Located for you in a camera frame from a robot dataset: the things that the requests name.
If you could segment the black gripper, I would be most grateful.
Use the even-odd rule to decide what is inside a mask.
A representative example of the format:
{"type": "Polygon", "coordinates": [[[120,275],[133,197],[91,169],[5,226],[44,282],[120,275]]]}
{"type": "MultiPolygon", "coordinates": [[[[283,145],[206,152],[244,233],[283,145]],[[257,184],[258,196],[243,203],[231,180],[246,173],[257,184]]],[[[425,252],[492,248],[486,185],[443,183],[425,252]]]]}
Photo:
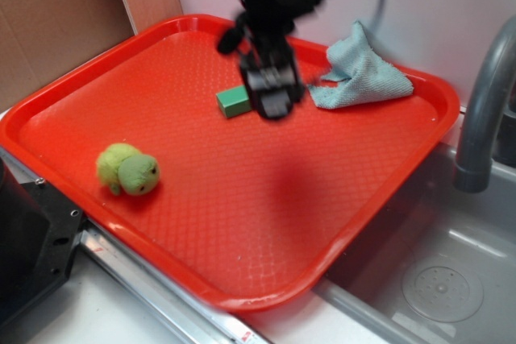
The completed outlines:
{"type": "Polygon", "coordinates": [[[299,103],[306,87],[298,76],[293,49],[285,38],[293,24],[268,21],[246,6],[239,16],[239,26],[248,44],[239,53],[239,69],[252,108],[265,118],[257,90],[287,89],[290,101],[299,103]]]}

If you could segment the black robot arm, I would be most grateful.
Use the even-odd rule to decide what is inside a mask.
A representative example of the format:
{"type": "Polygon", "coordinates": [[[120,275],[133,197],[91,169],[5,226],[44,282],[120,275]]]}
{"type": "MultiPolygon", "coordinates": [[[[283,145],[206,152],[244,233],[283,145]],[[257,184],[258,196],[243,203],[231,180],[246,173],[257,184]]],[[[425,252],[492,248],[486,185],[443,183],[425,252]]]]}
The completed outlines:
{"type": "Polygon", "coordinates": [[[287,37],[296,19],[322,0],[240,0],[243,11],[224,32],[219,53],[239,54],[239,70],[252,108],[264,119],[287,117],[306,87],[287,37]]]}

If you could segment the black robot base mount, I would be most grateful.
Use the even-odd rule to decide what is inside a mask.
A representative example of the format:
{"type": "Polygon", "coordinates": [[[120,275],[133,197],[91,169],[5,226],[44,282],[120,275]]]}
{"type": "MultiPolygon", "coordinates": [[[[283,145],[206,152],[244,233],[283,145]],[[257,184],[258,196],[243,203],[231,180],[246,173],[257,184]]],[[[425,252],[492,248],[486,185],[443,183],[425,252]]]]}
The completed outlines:
{"type": "Polygon", "coordinates": [[[83,211],[49,183],[20,183],[1,162],[1,327],[68,279],[83,211]]]}

